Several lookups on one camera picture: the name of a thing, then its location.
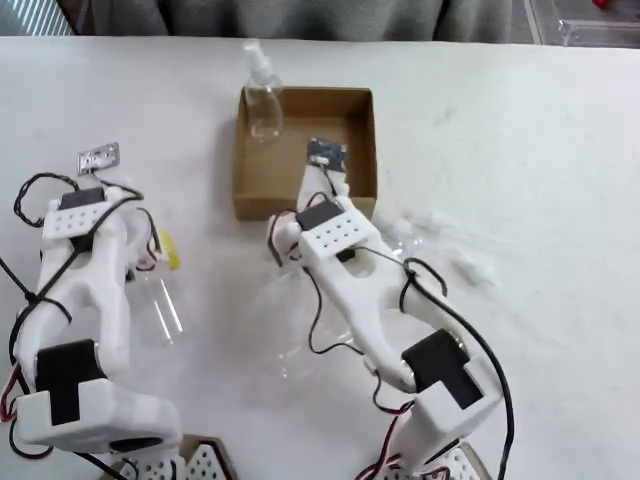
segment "white plastic bracket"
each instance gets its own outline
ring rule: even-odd
[[[111,202],[100,202],[49,212],[44,219],[42,238],[48,241],[86,235],[111,205]]]
[[[377,233],[375,227],[355,208],[302,232],[300,254],[309,266],[331,258],[343,250],[353,247]]]

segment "clear plastic container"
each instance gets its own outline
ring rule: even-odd
[[[249,130],[258,141],[274,140],[283,127],[282,81],[274,73],[271,61],[262,52],[258,40],[248,40],[244,51],[249,59],[250,76],[244,87]]]

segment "clear plastic bottle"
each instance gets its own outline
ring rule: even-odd
[[[249,59],[250,76],[244,87],[251,136],[259,141],[273,140],[282,132],[282,81],[258,40],[247,40],[244,51]]]

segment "brown cardboard box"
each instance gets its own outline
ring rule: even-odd
[[[312,137],[347,144],[350,195],[371,217],[378,195],[373,96],[368,89],[285,88],[284,129],[278,140],[260,143],[249,133],[240,96],[233,166],[233,204],[238,220],[267,220],[295,209]]]

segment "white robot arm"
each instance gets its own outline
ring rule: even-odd
[[[297,246],[296,263],[308,269],[344,316],[367,367],[415,394],[394,440],[406,471],[423,473],[426,463],[487,418],[502,398],[501,385],[486,357],[465,346],[475,345],[467,343],[468,333],[442,310],[455,315],[455,307],[422,277],[415,279],[422,295],[407,288],[406,265],[349,198],[327,197],[295,215],[275,216],[269,231],[272,250],[285,262],[291,246]],[[435,332],[404,352],[395,351],[380,315],[392,308],[402,308]]]
[[[13,353],[32,392],[17,401],[18,433],[25,443],[127,456],[180,443],[179,416],[170,402],[128,391],[109,379],[129,366],[124,285],[146,258],[151,233],[143,211],[131,204],[114,209],[124,197],[122,188],[111,186],[79,190],[50,202],[38,290],[75,249],[83,250],[46,294],[66,312],[52,302],[37,304],[15,343]],[[68,325],[66,313],[84,307],[99,313],[98,341],[56,343]]]

